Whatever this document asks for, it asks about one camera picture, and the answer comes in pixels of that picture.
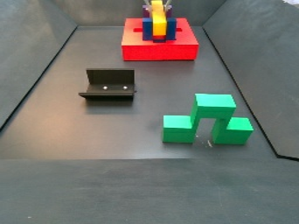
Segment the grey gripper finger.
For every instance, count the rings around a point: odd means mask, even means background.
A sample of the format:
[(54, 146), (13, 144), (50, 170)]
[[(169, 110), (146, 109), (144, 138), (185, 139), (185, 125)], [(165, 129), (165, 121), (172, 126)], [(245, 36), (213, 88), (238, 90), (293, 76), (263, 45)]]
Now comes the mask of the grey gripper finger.
[(144, 0), (144, 4), (145, 4), (145, 6), (146, 6), (146, 9), (148, 9), (148, 10), (150, 10), (150, 9), (152, 9), (152, 6), (150, 6), (150, 4), (149, 4), (149, 1), (148, 1), (148, 0)]
[(172, 0), (166, 0), (166, 1), (165, 1), (164, 5), (162, 5), (162, 7), (164, 7), (165, 9), (168, 9), (168, 6), (169, 6), (170, 2), (172, 2)]

